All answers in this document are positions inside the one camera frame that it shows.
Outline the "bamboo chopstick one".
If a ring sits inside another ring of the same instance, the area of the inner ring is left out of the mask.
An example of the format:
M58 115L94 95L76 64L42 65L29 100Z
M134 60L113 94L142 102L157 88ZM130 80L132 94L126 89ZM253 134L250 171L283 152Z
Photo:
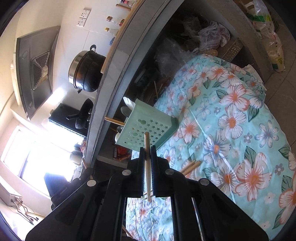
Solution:
M195 164L195 161L188 162L181 170L181 173L184 173L187 169L191 168Z

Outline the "bamboo chopstick five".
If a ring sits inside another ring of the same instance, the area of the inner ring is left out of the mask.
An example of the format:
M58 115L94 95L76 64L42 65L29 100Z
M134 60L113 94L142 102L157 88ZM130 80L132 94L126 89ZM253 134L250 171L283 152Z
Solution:
M144 134L144 160L145 160L145 174L147 185L147 200L151 202L151 145L149 140L149 132Z

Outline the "bamboo chopstick six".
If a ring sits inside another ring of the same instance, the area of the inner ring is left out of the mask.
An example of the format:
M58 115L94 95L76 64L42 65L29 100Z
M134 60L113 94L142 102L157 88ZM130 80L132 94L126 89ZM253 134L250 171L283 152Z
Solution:
M122 121L115 120L115 119L113 119L113 118L109 118L109 117L107 117L107 116L106 116L104 119L105 119L105 121L108 121L108 122L110 122L110 123L114 123L114 124L119 125L119 126L125 126L125 123L122 122Z

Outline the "metal spoon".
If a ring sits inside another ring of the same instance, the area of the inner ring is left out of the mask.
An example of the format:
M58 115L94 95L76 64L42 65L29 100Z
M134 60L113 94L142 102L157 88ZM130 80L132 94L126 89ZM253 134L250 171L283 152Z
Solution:
M122 113L124 116L126 116L127 118L130 116L130 114L131 114L131 112L132 112L132 110L129 109L127 106L122 106L122 107L120 108L120 111L121 111L121 113Z

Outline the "white round ladle spoon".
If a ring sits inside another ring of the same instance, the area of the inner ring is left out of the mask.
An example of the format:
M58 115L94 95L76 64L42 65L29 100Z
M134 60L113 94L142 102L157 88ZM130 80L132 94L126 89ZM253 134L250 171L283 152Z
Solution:
M118 139L119 139L119 137L120 137L120 134L121 134L122 130L123 130L123 126L118 126L118 127L116 128L117 133L116 133L116 135L115 135L115 137L114 137L115 142L118 141Z

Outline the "green plastic utensil holder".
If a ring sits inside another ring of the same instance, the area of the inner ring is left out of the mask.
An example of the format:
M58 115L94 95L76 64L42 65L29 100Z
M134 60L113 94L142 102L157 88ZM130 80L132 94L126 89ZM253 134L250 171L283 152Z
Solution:
M178 130L178 127L177 118L137 99L116 144L139 151L144 146L144 135L148 132L151 145L159 149Z

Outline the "floral blue quilt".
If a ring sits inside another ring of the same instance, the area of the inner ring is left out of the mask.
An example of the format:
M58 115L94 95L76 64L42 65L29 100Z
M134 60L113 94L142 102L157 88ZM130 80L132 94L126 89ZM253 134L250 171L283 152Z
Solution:
M274 239L295 210L295 155L261 79L211 55L183 65L155 108L179 120L157 151L187 177L209 179Z

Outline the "black wok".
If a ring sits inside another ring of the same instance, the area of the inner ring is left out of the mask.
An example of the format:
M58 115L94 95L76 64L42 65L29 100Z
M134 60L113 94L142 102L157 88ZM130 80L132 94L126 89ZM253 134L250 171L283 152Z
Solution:
M87 128L89 125L92 109L93 109L93 102L91 99L88 98L81 106L79 113L68 115L66 116L66 119L67 120L75 119L76 120L75 128L77 129Z

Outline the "large black stock pot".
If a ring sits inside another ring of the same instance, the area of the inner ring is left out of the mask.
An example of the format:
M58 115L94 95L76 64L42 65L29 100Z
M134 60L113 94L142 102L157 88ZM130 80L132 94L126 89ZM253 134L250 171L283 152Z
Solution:
M73 59L69 71L69 82L82 91L95 92L102 79L102 67L106 57L96 52L96 45L91 45L88 51L81 51Z

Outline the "range hood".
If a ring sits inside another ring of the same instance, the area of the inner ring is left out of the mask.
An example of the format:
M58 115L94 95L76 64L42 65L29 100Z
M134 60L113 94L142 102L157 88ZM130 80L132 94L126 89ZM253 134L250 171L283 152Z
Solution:
M27 119L53 93L54 56L60 26L44 28L16 39L16 79Z

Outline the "rice sack bag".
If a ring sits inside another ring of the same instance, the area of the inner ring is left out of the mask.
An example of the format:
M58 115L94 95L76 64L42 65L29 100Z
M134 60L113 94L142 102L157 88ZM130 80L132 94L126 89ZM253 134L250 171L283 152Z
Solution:
M263 1L250 1L244 5L246 16L263 40L267 55L276 72L285 71L284 54L280 38L275 32L274 24L267 6Z

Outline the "wall power socket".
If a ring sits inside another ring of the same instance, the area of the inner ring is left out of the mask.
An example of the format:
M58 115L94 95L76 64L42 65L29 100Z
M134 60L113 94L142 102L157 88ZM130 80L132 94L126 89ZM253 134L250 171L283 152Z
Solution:
M84 27L90 13L91 13L90 8L84 8L82 10L81 14L79 15L79 19L78 19L78 22L77 22L76 26Z

